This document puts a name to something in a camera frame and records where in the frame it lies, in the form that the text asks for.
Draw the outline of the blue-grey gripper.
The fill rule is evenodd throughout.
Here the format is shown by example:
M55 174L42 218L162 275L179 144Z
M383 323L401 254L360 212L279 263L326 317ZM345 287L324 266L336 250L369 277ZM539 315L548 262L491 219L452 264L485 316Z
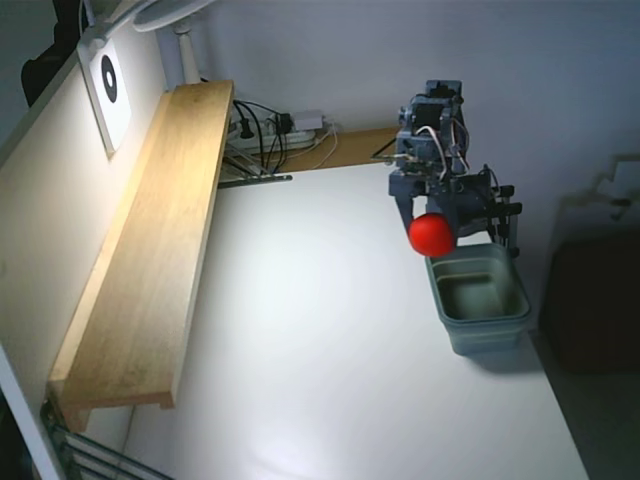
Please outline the blue-grey gripper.
M435 201L453 198L451 183L439 173L404 172L395 170L389 175L389 194L394 197L403 226L409 228L414 220L414 198L431 197Z

